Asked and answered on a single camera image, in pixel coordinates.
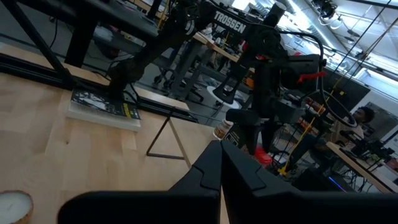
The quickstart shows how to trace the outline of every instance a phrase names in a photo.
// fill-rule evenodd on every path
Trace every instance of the blue light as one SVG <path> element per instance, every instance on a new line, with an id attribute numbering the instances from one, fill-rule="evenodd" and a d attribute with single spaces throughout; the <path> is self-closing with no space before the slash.
<path id="1" fill-rule="evenodd" d="M 337 185 L 337 187 L 340 188 L 342 191 L 344 191 L 344 192 L 347 193 L 347 191 L 344 190 L 344 189 L 340 186 L 340 184 L 337 184 L 337 182 L 336 182 L 333 178 L 329 177 L 329 180 L 331 180 L 333 183 L 335 183 L 335 184 Z"/>

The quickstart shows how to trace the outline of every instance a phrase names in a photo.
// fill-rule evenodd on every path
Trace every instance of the desk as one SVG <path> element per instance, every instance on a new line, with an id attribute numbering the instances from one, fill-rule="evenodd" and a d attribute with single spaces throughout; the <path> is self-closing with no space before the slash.
<path id="1" fill-rule="evenodd" d="M 389 180 L 387 177 L 382 175 L 377 170 L 372 172 L 366 170 L 370 167 L 365 161 L 360 159 L 354 159 L 347 156 L 344 152 L 340 150 L 339 145 L 328 142 L 326 144 L 329 149 L 331 149 L 340 159 L 342 159 L 346 164 L 348 164 L 352 169 L 361 174 L 364 178 L 366 178 L 371 184 L 373 184 L 377 189 L 379 189 L 383 193 L 398 193 L 398 185 L 393 183 L 393 181 Z"/>
<path id="2" fill-rule="evenodd" d="M 167 190 L 188 171 L 185 161 L 145 156 L 165 117 L 140 111 L 139 133 L 70 119 L 70 95 L 0 73 L 0 191 L 32 195 L 31 224 L 55 223 L 60 206 L 83 192 Z M 153 151 L 182 156 L 170 126 Z"/>
<path id="3" fill-rule="evenodd" d="M 214 41 L 209 39 L 208 37 L 205 37 L 203 34 L 197 32 L 193 38 L 195 38 L 196 40 L 199 40 L 200 42 L 202 42 L 203 44 L 207 44 L 209 46 L 209 48 L 211 50 L 214 50 L 215 52 L 221 54 L 222 56 L 230 59 L 233 62 L 237 62 L 239 60 L 238 56 L 235 55 L 231 55 L 230 53 L 226 52 L 225 50 L 223 50 L 222 48 L 218 47 L 216 44 L 214 44 Z M 255 69 L 254 68 L 250 68 L 249 69 L 250 72 L 254 73 Z"/>
<path id="4" fill-rule="evenodd" d="M 22 50 L 17 47 L 13 47 L 11 45 L 4 44 L 0 42 L 0 53 L 10 55 L 13 57 L 17 57 L 19 59 L 26 60 L 28 62 L 36 63 L 41 66 L 45 66 L 47 68 L 52 68 L 51 64 L 47 61 L 47 59 L 41 55 Z M 96 83 L 100 83 L 102 85 L 109 85 L 109 81 L 102 77 L 101 75 L 95 74 L 93 72 L 74 67 L 72 65 L 62 63 L 65 68 L 69 69 L 70 73 L 76 77 L 84 78 L 86 80 L 90 80 Z M 166 96 L 162 96 L 159 94 L 155 94 L 151 91 L 143 90 L 142 88 L 134 87 L 137 91 L 137 93 L 144 97 L 148 98 L 150 100 L 154 101 L 159 101 L 171 106 L 176 106 L 181 109 L 189 110 L 189 107 L 186 103 L 178 101 L 178 100 L 173 100 L 171 98 L 168 98 Z"/>
<path id="5" fill-rule="evenodd" d="M 212 140 L 216 140 L 213 135 L 214 128 L 210 126 L 195 124 L 177 118 L 170 119 L 170 126 L 189 167 L 195 163 L 207 145 Z M 220 223 L 229 223 L 222 189 Z"/>

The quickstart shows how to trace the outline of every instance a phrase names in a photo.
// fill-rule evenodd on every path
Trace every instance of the book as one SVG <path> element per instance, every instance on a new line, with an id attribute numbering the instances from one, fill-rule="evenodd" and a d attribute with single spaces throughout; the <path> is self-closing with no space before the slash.
<path id="1" fill-rule="evenodd" d="M 131 131 L 141 128 L 135 105 L 81 89 L 72 91 L 66 116 Z"/>

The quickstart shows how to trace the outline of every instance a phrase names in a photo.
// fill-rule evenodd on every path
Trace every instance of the candle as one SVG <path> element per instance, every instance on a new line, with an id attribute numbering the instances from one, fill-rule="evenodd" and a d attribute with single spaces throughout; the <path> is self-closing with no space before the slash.
<path id="1" fill-rule="evenodd" d="M 0 224 L 27 223 L 33 212 L 32 197 L 20 190 L 0 192 Z"/>

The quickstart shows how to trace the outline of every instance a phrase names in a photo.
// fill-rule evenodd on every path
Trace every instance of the small container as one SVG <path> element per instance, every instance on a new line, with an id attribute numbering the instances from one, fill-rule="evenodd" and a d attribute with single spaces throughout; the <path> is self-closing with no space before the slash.
<path id="1" fill-rule="evenodd" d="M 218 140 L 222 140 L 233 124 L 233 122 L 223 119 L 223 121 L 220 122 L 214 129 L 214 137 L 216 137 Z"/>

